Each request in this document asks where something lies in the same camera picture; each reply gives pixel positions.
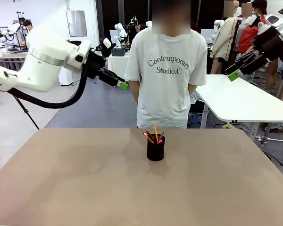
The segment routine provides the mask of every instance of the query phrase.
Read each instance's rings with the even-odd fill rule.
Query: beige coat
[[[232,47],[233,37],[237,20],[230,17],[225,21],[225,24],[219,29],[216,42],[214,44],[211,58],[223,58],[228,61]]]

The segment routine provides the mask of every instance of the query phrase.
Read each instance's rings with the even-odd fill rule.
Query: white tablecloth
[[[108,70],[117,74],[118,77],[124,78],[126,67],[129,60],[129,52],[126,52],[124,56],[109,56],[108,59]]]

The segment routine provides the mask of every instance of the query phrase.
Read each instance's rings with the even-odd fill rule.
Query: tripod
[[[35,123],[35,121],[33,120],[33,118],[30,116],[28,110],[25,108],[25,106],[23,105],[23,103],[19,100],[19,98],[18,98],[18,97],[15,97],[15,96],[13,96],[13,97],[16,99],[16,101],[18,102],[18,104],[19,104],[19,105],[21,106],[21,108],[23,109],[24,113],[27,114],[27,116],[30,118],[30,120],[33,122],[33,124],[36,126],[36,128],[37,128],[37,129],[40,129],[40,128],[38,127],[38,125]]]

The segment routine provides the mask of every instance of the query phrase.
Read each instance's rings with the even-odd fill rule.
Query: table leg
[[[205,104],[204,109],[202,112],[202,118],[201,118],[201,129],[205,129],[207,125],[207,118],[208,118],[208,106]]]
[[[255,136],[256,136],[257,131],[258,131],[258,129],[259,129],[259,125],[260,125],[259,122],[253,122],[253,123],[251,123],[251,125],[250,125],[249,137],[250,137],[250,139],[251,139],[252,141],[255,140]]]

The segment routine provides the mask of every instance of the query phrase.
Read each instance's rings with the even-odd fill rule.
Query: orange pencil
[[[156,140],[157,140],[157,143],[158,143],[157,130],[156,130],[156,125],[155,125],[154,120],[153,120],[153,127],[154,127],[154,131],[155,131],[155,135],[156,135]]]
[[[154,142],[147,136],[147,134],[143,133],[143,135],[145,135],[145,137],[146,137],[151,143],[154,143]]]

